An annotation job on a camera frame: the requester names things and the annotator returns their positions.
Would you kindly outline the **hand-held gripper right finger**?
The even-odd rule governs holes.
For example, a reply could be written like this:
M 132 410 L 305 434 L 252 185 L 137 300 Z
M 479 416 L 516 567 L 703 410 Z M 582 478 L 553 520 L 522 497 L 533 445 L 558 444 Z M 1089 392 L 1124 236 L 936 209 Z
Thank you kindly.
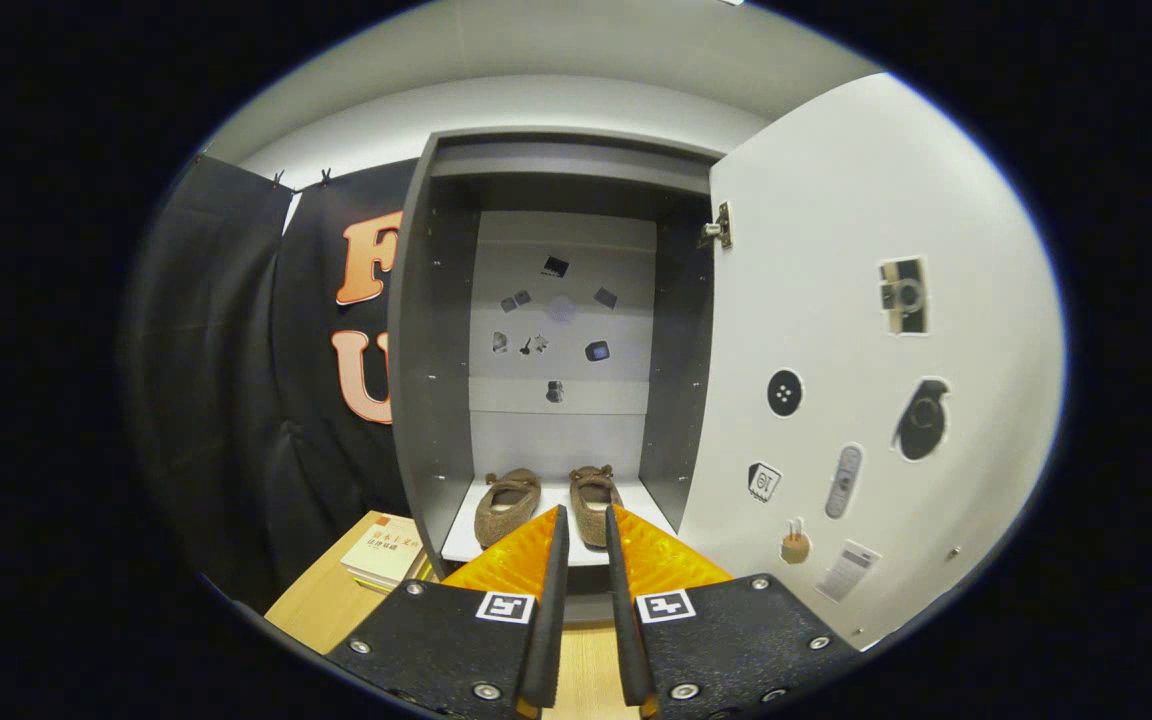
M 861 664 L 771 574 L 732 577 L 620 505 L 605 539 L 623 697 L 644 719 L 767 719 Z

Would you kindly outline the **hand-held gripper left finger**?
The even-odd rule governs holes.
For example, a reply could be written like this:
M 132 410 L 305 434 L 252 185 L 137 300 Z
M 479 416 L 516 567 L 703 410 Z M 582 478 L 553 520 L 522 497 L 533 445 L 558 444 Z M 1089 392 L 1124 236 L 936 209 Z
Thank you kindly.
M 556 702 L 568 556 L 554 506 L 444 582 L 403 582 L 329 661 L 422 717 L 538 719 Z

